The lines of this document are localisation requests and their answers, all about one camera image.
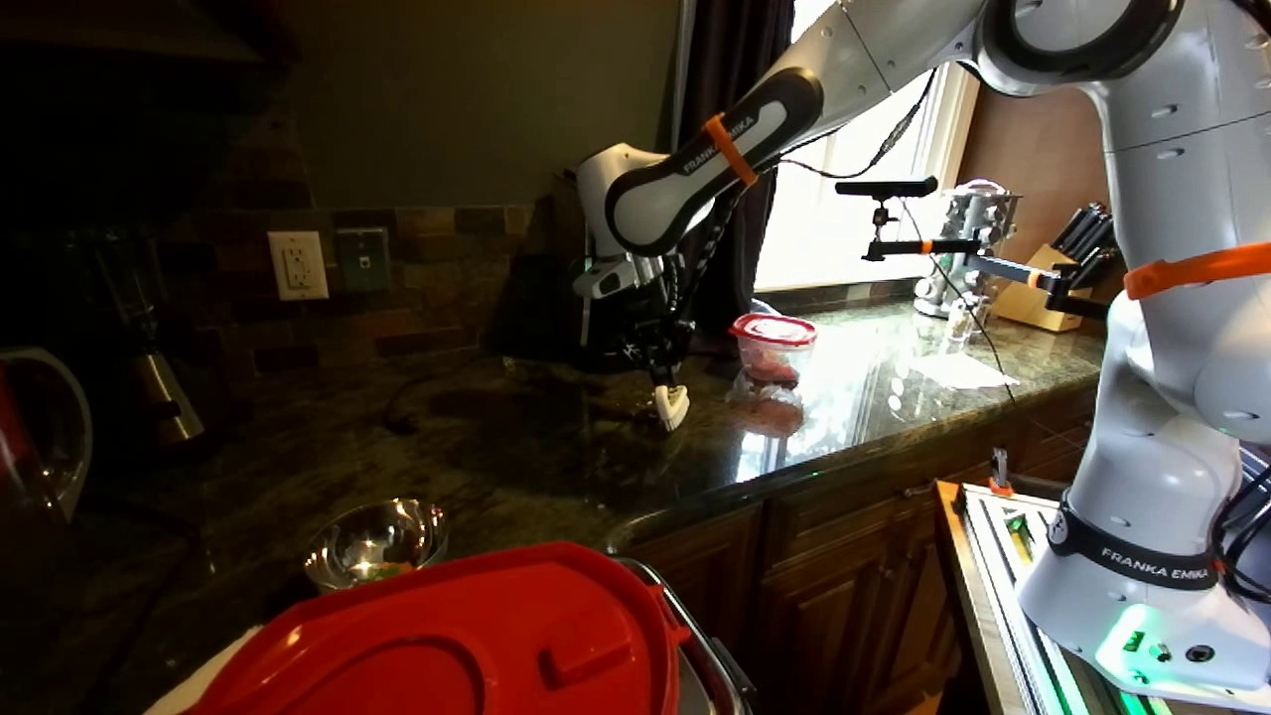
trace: granite countertop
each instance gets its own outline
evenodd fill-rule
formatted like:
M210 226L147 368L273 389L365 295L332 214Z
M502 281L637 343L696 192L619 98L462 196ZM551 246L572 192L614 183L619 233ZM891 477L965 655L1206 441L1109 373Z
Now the granite countertop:
M649 417L643 373L450 352L278 377L216 451L135 486L127 510L81 512L82 604L32 669L25 703L147 706L243 629L310 596L299 564L324 520L388 494L442 504L451 556L623 544L672 512L1091 389L1105 346L1095 328L1009 323L960 339L909 307L815 324L797 399L756 399L736 364L687 360L696 406L675 432Z

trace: knife block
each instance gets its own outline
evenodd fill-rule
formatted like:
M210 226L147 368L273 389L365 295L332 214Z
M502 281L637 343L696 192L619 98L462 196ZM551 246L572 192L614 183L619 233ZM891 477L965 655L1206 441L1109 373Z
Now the knife block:
M1055 263L1072 263L1068 254L1040 246L1030 266L1036 270L1052 270ZM1043 308L1043 290L1022 287L1022 281L1005 281L994 303L989 312L1009 316L1009 323L1025 323L1048 332L1064 332L1064 328L1080 328L1075 312L1064 308Z

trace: red lid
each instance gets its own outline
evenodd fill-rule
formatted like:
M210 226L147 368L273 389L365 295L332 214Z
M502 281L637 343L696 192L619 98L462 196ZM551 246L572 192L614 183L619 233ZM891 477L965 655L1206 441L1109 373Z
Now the red lid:
M672 715L682 638L630 568L536 544L299 604L243 645L196 715Z
M817 339L817 324L784 312L737 312L729 323L729 332L752 343L809 346Z

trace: white robotic arm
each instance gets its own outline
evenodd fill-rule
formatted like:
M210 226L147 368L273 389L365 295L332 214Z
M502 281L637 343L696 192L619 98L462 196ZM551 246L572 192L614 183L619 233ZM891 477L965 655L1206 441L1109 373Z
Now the white robotic arm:
M1265 0L837 0L672 155L610 147L580 168L576 290L619 307L610 339L666 401L724 196L938 62L1002 93L1083 87L1137 299L1109 312L1091 441L1022 604L1117 686L1271 711L1271 636L1215 535L1239 441L1271 444L1265 33Z

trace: wooden cabinet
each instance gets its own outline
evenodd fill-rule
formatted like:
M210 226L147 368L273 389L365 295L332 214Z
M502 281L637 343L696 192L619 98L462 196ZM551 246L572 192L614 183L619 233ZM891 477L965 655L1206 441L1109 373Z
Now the wooden cabinet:
M638 539L756 679L756 711L893 715L956 673L934 489L827 479Z

